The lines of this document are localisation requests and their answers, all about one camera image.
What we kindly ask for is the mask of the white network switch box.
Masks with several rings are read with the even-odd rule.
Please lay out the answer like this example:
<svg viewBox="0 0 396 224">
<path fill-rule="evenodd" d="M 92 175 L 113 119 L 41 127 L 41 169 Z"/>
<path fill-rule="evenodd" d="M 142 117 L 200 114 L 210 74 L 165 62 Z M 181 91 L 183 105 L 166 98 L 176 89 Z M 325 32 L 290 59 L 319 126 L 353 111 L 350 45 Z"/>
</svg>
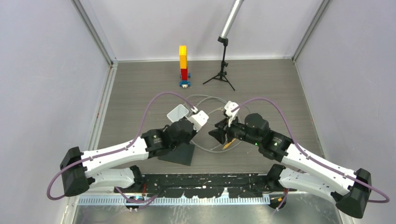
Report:
<svg viewBox="0 0 396 224">
<path fill-rule="evenodd" d="M 184 105 L 179 104 L 167 114 L 167 118 L 171 123 L 174 123 L 187 116 L 189 112 Z"/>
</svg>

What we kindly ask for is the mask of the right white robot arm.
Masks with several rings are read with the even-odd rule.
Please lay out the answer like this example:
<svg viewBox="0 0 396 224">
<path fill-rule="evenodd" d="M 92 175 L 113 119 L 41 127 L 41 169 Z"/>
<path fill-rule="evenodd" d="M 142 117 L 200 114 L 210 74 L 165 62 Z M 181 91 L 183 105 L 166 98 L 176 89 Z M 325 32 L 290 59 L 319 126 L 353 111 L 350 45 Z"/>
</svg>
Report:
<svg viewBox="0 0 396 224">
<path fill-rule="evenodd" d="M 275 160 L 267 174 L 271 191 L 281 188 L 297 189 L 319 196 L 333 203 L 343 213 L 362 218 L 371 190 L 371 173 L 360 168 L 356 171 L 331 163 L 294 143 L 281 133 L 270 129 L 268 121 L 253 113 L 240 123 L 225 118 L 215 124 L 209 135 L 224 144 L 233 139 L 258 146 L 264 157 Z"/>
</svg>

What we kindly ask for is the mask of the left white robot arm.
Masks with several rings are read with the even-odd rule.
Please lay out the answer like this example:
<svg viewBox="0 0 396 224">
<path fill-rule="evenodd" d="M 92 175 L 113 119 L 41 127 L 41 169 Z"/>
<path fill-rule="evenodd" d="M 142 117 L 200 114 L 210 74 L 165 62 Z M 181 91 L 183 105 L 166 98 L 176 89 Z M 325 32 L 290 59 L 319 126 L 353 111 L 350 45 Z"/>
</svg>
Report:
<svg viewBox="0 0 396 224">
<path fill-rule="evenodd" d="M 117 169 L 117 166 L 163 156 L 181 145 L 188 145 L 202 126 L 192 118 L 183 118 L 162 129 L 148 130 L 135 141 L 96 151 L 82 152 L 79 147 L 73 147 L 60 165 L 64 195 L 77 196 L 100 187 L 118 187 L 138 193 L 144 186 L 140 169 L 136 165 L 125 169 Z"/>
</svg>

